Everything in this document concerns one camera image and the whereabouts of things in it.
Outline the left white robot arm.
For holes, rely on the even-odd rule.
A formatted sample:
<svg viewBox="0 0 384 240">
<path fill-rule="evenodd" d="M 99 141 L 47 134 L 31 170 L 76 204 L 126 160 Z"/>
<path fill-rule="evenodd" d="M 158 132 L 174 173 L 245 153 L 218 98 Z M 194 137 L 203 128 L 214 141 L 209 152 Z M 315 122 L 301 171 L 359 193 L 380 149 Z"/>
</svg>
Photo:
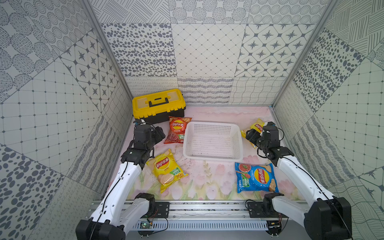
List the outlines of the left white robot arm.
<svg viewBox="0 0 384 240">
<path fill-rule="evenodd" d="M 78 240 L 124 240 L 141 217 L 155 212 L 155 197 L 140 193 L 123 210 L 125 201 L 147 161 L 154 157 L 155 145 L 165 139 L 161 127 L 143 120 L 134 122 L 134 138 L 121 156 L 119 171 L 103 200 L 89 220 L 81 220 L 76 227 Z"/>
</svg>

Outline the yellow lay's bag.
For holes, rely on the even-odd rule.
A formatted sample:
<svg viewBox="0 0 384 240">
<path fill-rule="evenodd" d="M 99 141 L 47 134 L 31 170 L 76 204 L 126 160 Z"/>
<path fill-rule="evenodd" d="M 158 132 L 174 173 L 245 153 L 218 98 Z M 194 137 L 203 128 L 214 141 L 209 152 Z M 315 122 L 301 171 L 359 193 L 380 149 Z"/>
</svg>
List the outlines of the yellow lay's bag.
<svg viewBox="0 0 384 240">
<path fill-rule="evenodd" d="M 248 129 L 241 130 L 241 136 L 246 139 L 254 149 L 257 149 L 257 140 L 262 136 L 265 122 L 258 118 Z"/>
<path fill-rule="evenodd" d="M 189 175 L 176 162 L 171 149 L 165 153 L 148 160 L 146 165 L 161 185 L 161 194 L 165 192 L 175 182 L 188 177 Z"/>
</svg>

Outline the floral pink table mat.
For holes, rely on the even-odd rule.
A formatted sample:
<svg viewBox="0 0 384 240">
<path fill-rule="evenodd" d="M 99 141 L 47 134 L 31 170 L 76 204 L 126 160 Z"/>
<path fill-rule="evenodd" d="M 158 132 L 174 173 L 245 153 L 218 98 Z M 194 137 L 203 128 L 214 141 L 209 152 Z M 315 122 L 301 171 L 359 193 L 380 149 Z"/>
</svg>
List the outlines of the floral pink table mat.
<svg viewBox="0 0 384 240">
<path fill-rule="evenodd" d="M 188 106 L 185 116 L 199 122 L 232 123 L 244 130 L 257 119 L 272 122 L 274 119 L 268 107 L 193 107 Z M 171 185 L 163 193 L 161 185 L 152 170 L 145 167 L 127 197 L 132 200 L 139 193 L 153 194 L 156 200 L 261 200 L 265 192 L 237 192 L 237 176 L 233 162 L 192 160 L 183 155 L 182 144 L 159 143 L 155 155 L 171 150 L 176 162 L 187 177 Z"/>
</svg>

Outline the blue Lay's chip bag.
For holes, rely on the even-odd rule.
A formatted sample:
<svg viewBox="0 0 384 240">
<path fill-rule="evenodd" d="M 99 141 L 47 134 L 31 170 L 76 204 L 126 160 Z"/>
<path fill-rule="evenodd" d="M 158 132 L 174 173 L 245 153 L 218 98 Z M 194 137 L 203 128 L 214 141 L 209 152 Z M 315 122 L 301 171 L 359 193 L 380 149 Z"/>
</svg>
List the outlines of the blue Lay's chip bag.
<svg viewBox="0 0 384 240">
<path fill-rule="evenodd" d="M 273 164 L 250 165 L 235 163 L 237 192 L 275 192 L 279 193 Z"/>
</svg>

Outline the white plastic mesh basket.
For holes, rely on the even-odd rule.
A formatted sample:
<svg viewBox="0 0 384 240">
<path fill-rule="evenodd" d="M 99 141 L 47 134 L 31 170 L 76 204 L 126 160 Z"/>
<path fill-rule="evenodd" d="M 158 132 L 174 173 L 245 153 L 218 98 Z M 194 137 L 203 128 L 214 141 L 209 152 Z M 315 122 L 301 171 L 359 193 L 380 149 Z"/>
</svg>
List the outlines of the white plastic mesh basket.
<svg viewBox="0 0 384 240">
<path fill-rule="evenodd" d="M 188 159 L 240 162 L 243 160 L 243 139 L 236 124 L 190 122 L 183 143 Z"/>
</svg>

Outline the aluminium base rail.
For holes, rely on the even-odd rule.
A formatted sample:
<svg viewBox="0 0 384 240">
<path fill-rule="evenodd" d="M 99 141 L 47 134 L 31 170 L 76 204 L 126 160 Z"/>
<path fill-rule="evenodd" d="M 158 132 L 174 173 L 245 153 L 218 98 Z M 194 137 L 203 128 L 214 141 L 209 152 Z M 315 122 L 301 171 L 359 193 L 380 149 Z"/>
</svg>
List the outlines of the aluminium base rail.
<svg viewBox="0 0 384 240">
<path fill-rule="evenodd" d="M 125 201 L 126 210 L 134 201 Z M 146 235 L 166 230 L 260 230 L 273 236 L 283 230 L 283 220 L 266 216 L 251 216 L 246 207 L 249 203 L 263 201 L 171 201 L 157 202 L 164 206 L 163 213 L 155 218 L 141 217 L 130 231 Z"/>
</svg>

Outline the red Lay's chip bag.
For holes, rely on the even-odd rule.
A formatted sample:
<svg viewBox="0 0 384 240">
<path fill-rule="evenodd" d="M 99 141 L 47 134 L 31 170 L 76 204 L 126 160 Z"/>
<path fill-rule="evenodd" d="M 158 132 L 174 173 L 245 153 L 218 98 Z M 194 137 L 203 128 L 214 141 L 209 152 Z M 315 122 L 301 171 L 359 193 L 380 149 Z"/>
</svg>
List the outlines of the red Lay's chip bag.
<svg viewBox="0 0 384 240">
<path fill-rule="evenodd" d="M 188 123 L 192 118 L 169 117 L 170 131 L 164 144 L 184 143 Z"/>
</svg>

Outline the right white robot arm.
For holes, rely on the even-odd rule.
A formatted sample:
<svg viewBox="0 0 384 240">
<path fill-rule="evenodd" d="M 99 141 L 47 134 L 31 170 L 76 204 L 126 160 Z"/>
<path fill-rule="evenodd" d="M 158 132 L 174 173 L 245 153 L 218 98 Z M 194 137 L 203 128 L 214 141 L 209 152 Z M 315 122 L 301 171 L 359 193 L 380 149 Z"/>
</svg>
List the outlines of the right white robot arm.
<svg viewBox="0 0 384 240">
<path fill-rule="evenodd" d="M 245 138 L 262 151 L 263 159 L 268 159 L 273 167 L 280 169 L 297 187 L 305 198 L 307 207 L 289 200 L 277 191 L 272 179 L 266 174 L 273 168 L 261 166 L 253 174 L 246 173 L 249 179 L 267 184 L 261 209 L 266 216 L 286 216 L 303 226 L 312 240 L 352 239 L 352 207 L 344 197 L 336 197 L 309 174 L 287 147 L 281 146 L 281 129 L 273 122 L 263 127 L 248 130 Z"/>
</svg>

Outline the yellow black toolbox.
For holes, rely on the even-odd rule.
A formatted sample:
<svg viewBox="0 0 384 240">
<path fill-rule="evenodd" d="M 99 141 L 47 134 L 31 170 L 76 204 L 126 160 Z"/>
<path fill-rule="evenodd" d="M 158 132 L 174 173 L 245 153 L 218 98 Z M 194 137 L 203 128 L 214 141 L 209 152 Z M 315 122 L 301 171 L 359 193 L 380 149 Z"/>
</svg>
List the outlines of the yellow black toolbox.
<svg viewBox="0 0 384 240">
<path fill-rule="evenodd" d="M 179 89 L 135 97 L 132 102 L 133 117 L 151 124 L 167 122 L 169 117 L 183 118 L 186 101 Z"/>
</svg>

